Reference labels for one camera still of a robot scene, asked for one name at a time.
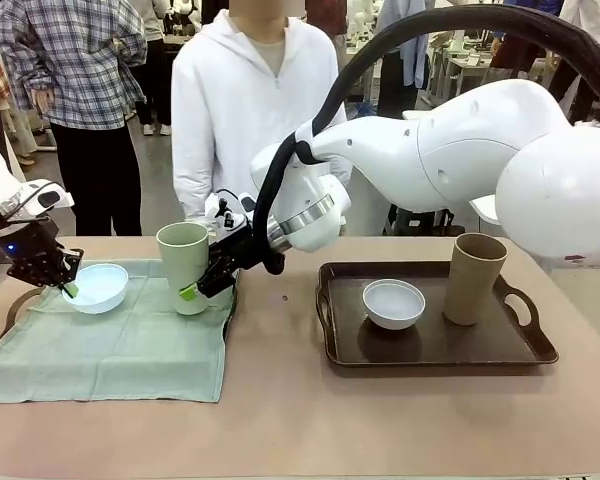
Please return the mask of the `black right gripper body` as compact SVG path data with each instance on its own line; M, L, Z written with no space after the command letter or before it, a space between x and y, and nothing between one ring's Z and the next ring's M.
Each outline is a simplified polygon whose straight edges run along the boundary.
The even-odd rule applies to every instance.
M209 270L250 269L270 261L271 249L256 240L251 223L231 232L222 230L209 247Z

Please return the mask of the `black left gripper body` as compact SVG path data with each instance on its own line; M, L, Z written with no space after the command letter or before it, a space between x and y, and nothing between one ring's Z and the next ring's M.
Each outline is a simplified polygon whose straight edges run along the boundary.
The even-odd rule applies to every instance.
M0 250L11 262L11 270L57 270L60 250L56 236L59 228L49 219L18 224L0 236Z

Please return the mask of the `plaid shirt bystander hand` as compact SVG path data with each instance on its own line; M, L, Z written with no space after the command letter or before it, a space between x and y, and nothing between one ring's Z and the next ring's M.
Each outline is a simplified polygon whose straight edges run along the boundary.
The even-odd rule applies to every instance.
M32 89L31 99L33 105L43 115L46 115L54 103L53 91L49 89Z

